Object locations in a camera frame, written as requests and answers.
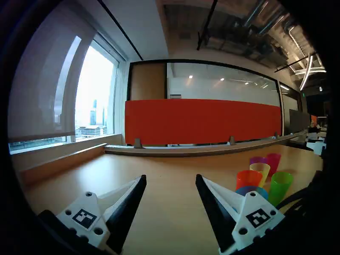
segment orange privacy panel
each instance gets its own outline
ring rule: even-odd
[[[134,144],[191,144],[281,134],[280,107],[210,99],[134,100],[125,103],[125,140]]]
[[[314,115],[311,115],[311,119],[312,119],[314,125],[316,126],[316,124],[317,124],[317,117],[314,116]]]

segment pink cup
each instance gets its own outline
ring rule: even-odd
[[[276,173],[276,170],[278,169],[280,163],[280,159],[281,154],[270,153],[267,155],[267,164],[270,166],[268,176],[272,176],[274,173]]]

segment wooden table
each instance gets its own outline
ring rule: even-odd
[[[236,174],[249,159],[281,153],[278,170],[294,181],[287,196],[306,187],[322,159],[312,151],[273,145],[240,153],[192,158],[105,154],[26,192],[36,213],[58,214],[86,191],[97,195],[146,174],[147,186],[124,244],[124,254],[218,254],[218,244],[195,185],[196,174],[235,190]]]

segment sky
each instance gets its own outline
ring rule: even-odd
[[[97,123],[102,123],[103,108],[107,117],[112,72],[113,63],[90,46],[78,82],[75,115],[77,126],[90,124],[90,111],[93,110],[95,99]]]

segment orange cup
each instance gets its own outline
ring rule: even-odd
[[[244,170],[238,172],[236,180],[236,190],[245,186],[256,186],[260,184],[262,173],[253,170]]]

